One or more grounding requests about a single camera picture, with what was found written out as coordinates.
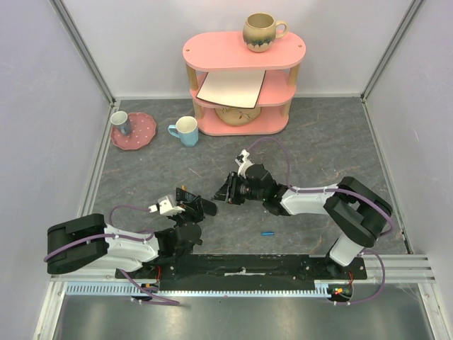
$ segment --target cable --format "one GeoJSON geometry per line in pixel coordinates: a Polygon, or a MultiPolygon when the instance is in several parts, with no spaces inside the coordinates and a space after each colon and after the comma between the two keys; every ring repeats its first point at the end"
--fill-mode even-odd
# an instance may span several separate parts
{"type": "Polygon", "coordinates": [[[384,285],[385,285],[385,267],[384,267],[384,262],[382,261],[382,259],[379,256],[379,254],[377,252],[373,251],[373,250],[367,249],[367,250],[364,251],[364,253],[365,254],[373,254],[373,255],[375,255],[377,260],[381,264],[381,268],[382,268],[382,282],[379,285],[379,288],[376,290],[376,292],[373,295],[371,295],[369,297],[366,297],[365,299],[361,299],[361,300],[357,300],[357,301],[348,301],[348,302],[337,302],[337,303],[335,303],[335,305],[347,305],[347,306],[349,306],[349,305],[356,305],[356,304],[359,304],[359,303],[362,303],[362,302],[368,302],[368,301],[371,301],[371,300],[375,299],[382,292],[382,290],[384,289],[384,285]]]}
{"type": "Polygon", "coordinates": [[[65,246],[62,246],[62,247],[60,247],[58,249],[55,249],[54,251],[51,251],[44,258],[44,262],[49,261],[52,257],[62,253],[63,251],[66,251],[66,250],[68,250],[68,249],[70,249],[72,247],[78,246],[79,244],[83,244],[83,243],[86,243],[88,241],[92,241],[94,239],[103,239],[103,238],[107,238],[107,237],[112,237],[114,239],[116,237],[119,237],[121,239],[130,239],[131,241],[136,241],[136,242],[147,242],[150,239],[152,239],[153,236],[154,236],[154,232],[152,230],[149,230],[148,233],[150,235],[146,239],[141,239],[139,237],[133,237],[133,236],[123,235],[123,234],[97,234],[97,235],[93,235],[93,236],[87,236],[87,237],[84,237],[83,239],[78,239],[78,240],[76,240],[74,242],[66,244],[65,246]]]}
{"type": "Polygon", "coordinates": [[[359,193],[356,193],[354,191],[345,190],[345,189],[340,189],[340,188],[303,189],[303,188],[297,188],[297,187],[291,186],[289,184],[289,175],[291,174],[291,162],[289,159],[289,152],[288,152],[288,149],[283,145],[283,143],[281,141],[279,141],[277,138],[274,138],[274,137],[262,137],[262,138],[256,140],[255,142],[253,142],[248,147],[247,151],[254,148],[255,145],[257,145],[259,142],[262,142],[263,140],[273,140],[274,142],[279,144],[279,146],[282,148],[283,152],[285,153],[285,158],[286,158],[286,162],[287,162],[286,185],[287,185],[288,189],[290,189],[291,191],[293,191],[295,193],[344,193],[346,195],[355,197],[358,200],[361,200],[362,202],[368,204],[371,208],[375,209],[389,223],[390,228],[387,231],[382,232],[379,235],[380,237],[388,235],[388,234],[392,233],[394,230],[396,230],[395,222],[391,219],[391,217],[389,215],[387,215],[387,213],[385,211],[383,211],[376,203],[370,201],[368,198],[364,197],[363,195],[360,195],[359,193]]]}
{"type": "Polygon", "coordinates": [[[115,207],[112,208],[112,210],[110,211],[110,214],[108,214],[108,220],[107,220],[107,223],[109,225],[112,225],[113,226],[113,222],[112,222],[112,215],[113,215],[113,212],[115,210],[117,210],[118,208],[129,208],[129,209],[133,209],[133,210],[138,210],[138,211],[144,211],[144,212],[148,212],[149,213],[149,208],[141,208],[141,207],[136,207],[135,205],[130,205],[130,204],[119,204],[119,205],[116,205],[115,207]]]}
{"type": "Polygon", "coordinates": [[[127,280],[129,280],[129,282],[131,282],[131,284],[134,285],[135,288],[137,288],[138,290],[140,290],[142,293],[148,295],[149,297],[151,298],[155,298],[155,299],[158,299],[158,300],[162,300],[163,302],[159,302],[159,301],[142,301],[140,302],[140,300],[137,300],[137,299],[134,299],[135,302],[138,302],[138,303],[145,303],[145,304],[148,304],[148,305],[163,305],[163,306],[177,306],[179,305],[179,301],[175,301],[175,300],[171,300],[171,299],[167,299],[166,297],[162,297],[162,296],[158,296],[158,295],[155,295],[153,293],[150,293],[148,292],[147,290],[143,289],[142,287],[140,287],[140,285],[135,282],[130,276],[129,274],[127,274],[124,270],[120,269],[120,272],[122,275],[125,276],[125,278],[127,280]]]}

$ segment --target black metal base plate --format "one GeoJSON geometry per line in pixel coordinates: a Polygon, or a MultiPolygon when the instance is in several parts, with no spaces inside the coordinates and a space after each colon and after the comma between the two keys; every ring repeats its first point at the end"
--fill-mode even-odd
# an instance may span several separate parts
{"type": "MultiPolygon", "coordinates": [[[[178,264],[161,267],[160,287],[162,290],[313,290],[315,280],[349,280],[349,271],[354,280],[367,278],[361,258],[355,258],[334,278],[326,270],[323,257],[191,254],[179,259],[178,264]]],[[[146,268],[130,275],[132,278],[156,278],[155,271],[146,268]]],[[[115,277],[124,278],[119,271],[115,277]]]]}

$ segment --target pink shelf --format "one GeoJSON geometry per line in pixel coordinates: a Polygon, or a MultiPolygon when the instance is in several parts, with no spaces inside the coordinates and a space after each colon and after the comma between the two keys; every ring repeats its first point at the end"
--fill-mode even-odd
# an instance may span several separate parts
{"type": "MultiPolygon", "coordinates": [[[[266,72],[263,87],[258,98],[257,106],[278,106],[287,103],[296,93],[296,86],[288,86],[288,73],[280,70],[270,70],[266,72]]],[[[198,76],[198,84],[203,84],[206,73],[198,76]]],[[[206,108],[221,108],[221,105],[202,101],[197,98],[199,90],[190,90],[193,100],[206,108]]]]}
{"type": "Polygon", "coordinates": [[[231,126],[225,124],[213,108],[202,108],[204,117],[198,121],[200,131],[210,136],[271,135],[280,132],[288,124],[289,117],[280,114],[282,106],[268,106],[249,124],[231,126]]]}
{"type": "Polygon", "coordinates": [[[289,69],[305,55],[304,41],[288,32],[275,39],[273,46],[263,52],[250,51],[242,32],[210,32],[196,35],[184,45],[185,62],[198,71],[238,69],[289,69]]]}

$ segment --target light blue mug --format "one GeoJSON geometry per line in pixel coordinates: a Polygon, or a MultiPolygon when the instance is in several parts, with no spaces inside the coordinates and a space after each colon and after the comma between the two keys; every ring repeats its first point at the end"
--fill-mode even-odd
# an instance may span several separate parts
{"type": "Polygon", "coordinates": [[[169,125],[168,131],[179,138],[186,147],[194,147],[198,142],[198,122],[189,115],[179,118],[176,125],[169,125]]]}

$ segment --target mug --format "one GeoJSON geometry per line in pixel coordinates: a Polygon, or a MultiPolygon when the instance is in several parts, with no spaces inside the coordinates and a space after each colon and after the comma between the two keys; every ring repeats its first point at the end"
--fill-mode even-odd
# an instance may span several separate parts
{"type": "Polygon", "coordinates": [[[179,138],[186,147],[194,147],[198,142],[198,122],[194,117],[187,115],[179,118],[176,125],[168,127],[168,131],[179,138]]]}
{"type": "Polygon", "coordinates": [[[110,122],[115,126],[123,136],[127,136],[132,132],[130,119],[124,111],[117,111],[110,117],[110,122]]]}
{"type": "Polygon", "coordinates": [[[255,13],[247,18],[242,37],[250,51],[264,52],[272,46],[276,38],[284,37],[286,33],[288,33],[288,24],[285,21],[275,21],[266,13],[255,13]],[[285,26],[281,33],[277,33],[279,25],[285,26]]]}

